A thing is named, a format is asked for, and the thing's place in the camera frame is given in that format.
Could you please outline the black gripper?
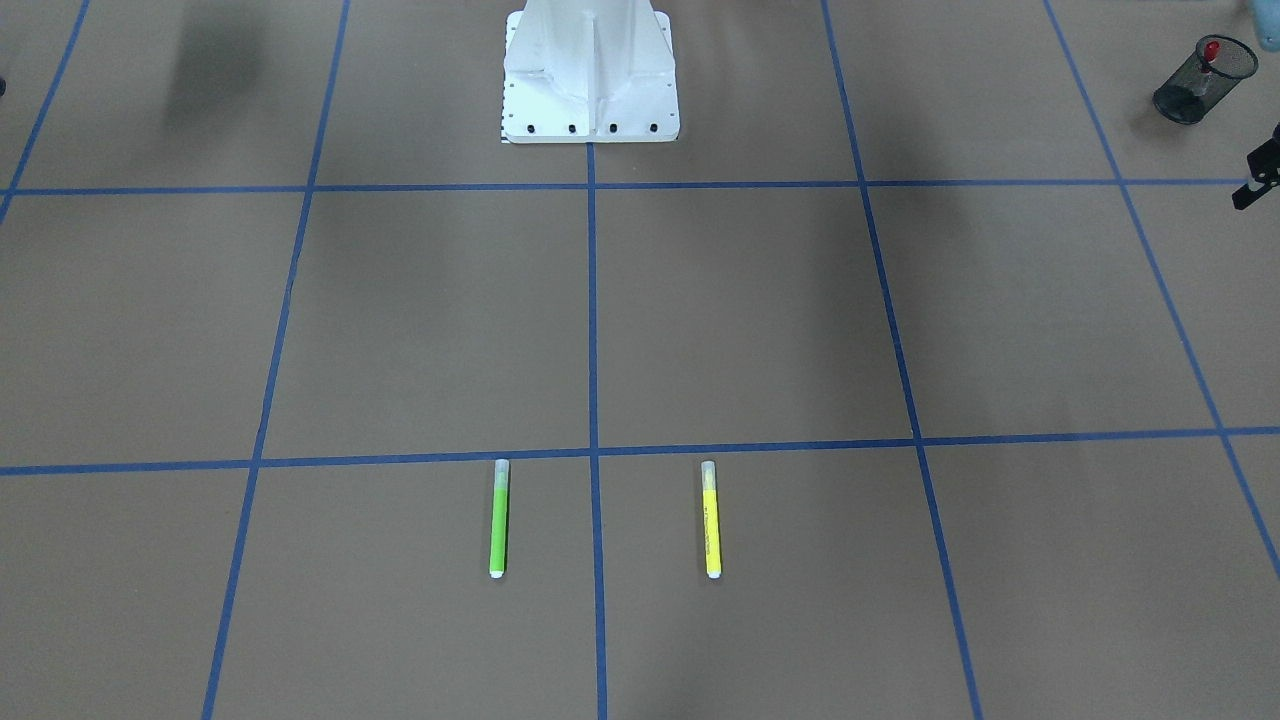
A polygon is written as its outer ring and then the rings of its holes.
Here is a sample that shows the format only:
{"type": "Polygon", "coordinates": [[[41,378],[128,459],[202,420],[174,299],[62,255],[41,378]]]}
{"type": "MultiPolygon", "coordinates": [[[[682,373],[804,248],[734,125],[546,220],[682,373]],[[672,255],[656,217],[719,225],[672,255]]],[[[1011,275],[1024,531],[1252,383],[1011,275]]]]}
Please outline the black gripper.
{"type": "Polygon", "coordinates": [[[1271,190],[1279,187],[1279,140],[1276,124],[1267,140],[1247,155],[1249,179],[1231,193],[1231,205],[1245,210],[1271,190]]]}

